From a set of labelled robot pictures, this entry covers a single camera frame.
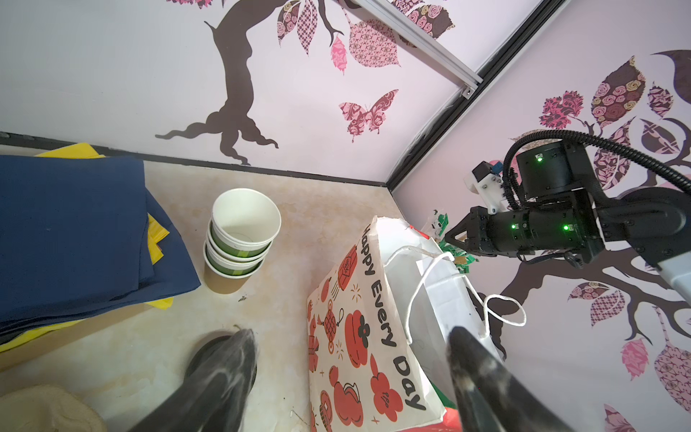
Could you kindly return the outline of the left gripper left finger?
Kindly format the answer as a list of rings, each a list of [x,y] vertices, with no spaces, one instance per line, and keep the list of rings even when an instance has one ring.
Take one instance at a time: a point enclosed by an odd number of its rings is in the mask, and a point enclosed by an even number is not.
[[[221,388],[221,378],[210,386],[181,384],[133,431],[239,431],[249,394]]]

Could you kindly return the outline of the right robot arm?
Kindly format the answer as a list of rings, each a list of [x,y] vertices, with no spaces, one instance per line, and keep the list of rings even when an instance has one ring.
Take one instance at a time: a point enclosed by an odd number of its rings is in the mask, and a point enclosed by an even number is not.
[[[579,131],[527,133],[507,150],[498,192],[444,234],[476,257],[527,265],[593,262],[627,244],[690,299],[690,178],[622,140]]]

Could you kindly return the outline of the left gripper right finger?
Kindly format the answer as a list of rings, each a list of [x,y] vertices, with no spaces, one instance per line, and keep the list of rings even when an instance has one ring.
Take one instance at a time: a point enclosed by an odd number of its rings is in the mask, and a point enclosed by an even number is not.
[[[571,431],[465,328],[449,334],[447,361],[464,431]]]

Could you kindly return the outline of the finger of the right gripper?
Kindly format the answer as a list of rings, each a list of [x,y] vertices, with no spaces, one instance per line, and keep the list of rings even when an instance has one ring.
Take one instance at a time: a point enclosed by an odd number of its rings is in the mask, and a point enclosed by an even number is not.
[[[444,241],[471,254],[484,254],[483,243],[486,234],[484,215],[467,215],[446,232]]]

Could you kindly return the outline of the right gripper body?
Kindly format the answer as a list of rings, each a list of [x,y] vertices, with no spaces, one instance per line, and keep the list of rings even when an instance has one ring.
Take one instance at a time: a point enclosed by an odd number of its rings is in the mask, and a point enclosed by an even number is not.
[[[458,223],[458,247],[482,257],[525,257],[553,250],[564,259],[591,262],[605,244],[593,212],[570,207],[489,213],[476,206]]]

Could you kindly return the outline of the red white paper bag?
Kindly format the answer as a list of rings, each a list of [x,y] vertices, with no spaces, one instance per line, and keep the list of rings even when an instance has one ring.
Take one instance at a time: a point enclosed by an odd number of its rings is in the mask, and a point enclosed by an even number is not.
[[[459,431],[452,329],[495,351],[495,312],[455,256],[376,217],[307,299],[312,431]]]

